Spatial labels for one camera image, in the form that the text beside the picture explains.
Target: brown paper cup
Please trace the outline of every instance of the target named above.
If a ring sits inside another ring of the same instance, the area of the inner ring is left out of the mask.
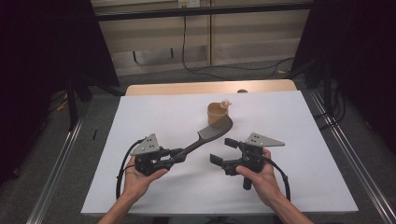
[[[209,125],[228,114],[228,109],[221,108],[220,103],[211,103],[207,106],[207,122]]]

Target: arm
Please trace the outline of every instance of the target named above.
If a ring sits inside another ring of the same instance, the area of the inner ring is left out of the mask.
[[[270,151],[264,149],[263,153],[266,158],[271,159]],[[262,202],[271,207],[284,223],[312,223],[282,194],[272,165],[265,163],[258,174],[244,166],[236,167],[236,172],[251,179]]]
[[[166,169],[161,169],[150,176],[142,175],[134,168],[134,157],[126,167],[123,193],[99,221],[100,224],[121,223],[132,205],[146,193],[149,184],[167,173]]]

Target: left hand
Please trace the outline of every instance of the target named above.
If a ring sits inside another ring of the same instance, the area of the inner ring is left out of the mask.
[[[134,165],[134,156],[129,159],[125,167]],[[137,201],[141,198],[149,188],[149,184],[152,181],[165,175],[168,171],[166,169],[161,169],[152,175],[145,176],[134,168],[134,166],[125,169],[125,182],[124,189],[121,194],[122,197],[127,197]]]

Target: black cable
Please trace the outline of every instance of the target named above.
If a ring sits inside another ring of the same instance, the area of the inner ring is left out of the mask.
[[[133,149],[134,147],[136,147],[138,144],[142,143],[143,140],[145,140],[145,139],[137,140],[137,141],[128,149],[128,151],[127,151],[126,154],[125,154],[125,157],[124,157],[124,159],[123,159],[123,161],[122,161],[122,164],[121,164],[121,168],[120,168],[120,171],[119,171],[119,175],[117,176],[117,186],[116,186],[116,198],[117,198],[117,199],[120,197],[121,182],[122,182],[123,173],[124,173],[124,171],[125,171],[127,168],[133,166],[133,165],[132,165],[132,166],[127,166],[127,167],[124,168],[126,159],[128,159],[129,153],[131,153],[132,149]]]
[[[280,172],[280,174],[282,175],[283,182],[285,183],[286,198],[287,198],[289,201],[291,201],[291,198],[290,198],[289,178],[288,178],[288,177],[285,175],[285,173],[279,168],[279,166],[277,166],[276,163],[274,163],[271,159],[268,159],[268,158],[264,157],[263,155],[259,155],[259,154],[256,154],[256,153],[251,153],[250,155],[256,156],[256,157],[259,157],[259,158],[263,159],[264,161],[266,161],[266,162],[270,163],[272,166],[274,166],[274,167]]]
[[[340,112],[341,117],[340,117],[340,114],[337,114],[337,116],[334,117],[334,121],[331,121],[330,123],[328,123],[328,124],[324,125],[323,127],[319,128],[321,131],[325,130],[325,129],[327,129],[327,128],[335,125],[335,124],[338,124],[344,118],[344,116],[346,114],[346,111],[347,111],[347,106],[346,106],[345,95],[343,94],[342,91],[341,91],[341,98],[342,98],[342,101],[343,101],[343,109],[342,109],[342,112]]]
[[[58,99],[61,98],[65,93],[66,93],[66,91],[62,91],[58,96],[54,97],[54,98],[51,99],[49,102],[52,103],[52,102],[58,100]]]
[[[196,69],[190,69],[189,67],[187,67],[186,62],[185,62],[185,46],[186,46],[186,31],[187,31],[186,19],[187,19],[187,17],[184,16],[183,19],[184,19],[184,32],[183,32],[183,46],[182,46],[182,50],[181,50],[181,62],[183,64],[183,67],[187,71],[189,71],[193,74],[211,76],[211,77],[216,77],[216,78],[232,81],[231,79],[228,79],[226,77],[219,77],[219,76],[208,74],[208,73],[198,73],[198,71],[205,70],[208,68],[232,68],[232,69],[240,69],[240,70],[247,70],[247,71],[260,71],[260,70],[265,70],[265,69],[274,67],[275,68],[274,72],[270,76],[268,76],[268,77],[271,77],[276,73],[276,69],[281,63],[294,59],[294,57],[289,57],[289,58],[283,59],[273,65],[266,66],[266,67],[260,67],[260,68],[244,68],[244,67],[237,67],[237,66],[230,66],[230,65],[212,65],[212,66],[205,66],[205,67],[196,68]]]

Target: electrical outlet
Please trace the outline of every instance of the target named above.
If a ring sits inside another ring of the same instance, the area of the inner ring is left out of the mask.
[[[189,7],[200,7],[201,0],[189,0]]]
[[[189,0],[177,0],[178,1],[178,7],[183,8],[183,7],[188,7],[189,6]]]
[[[178,7],[183,8],[183,7],[200,7],[201,6],[201,0],[177,0],[178,1]]]

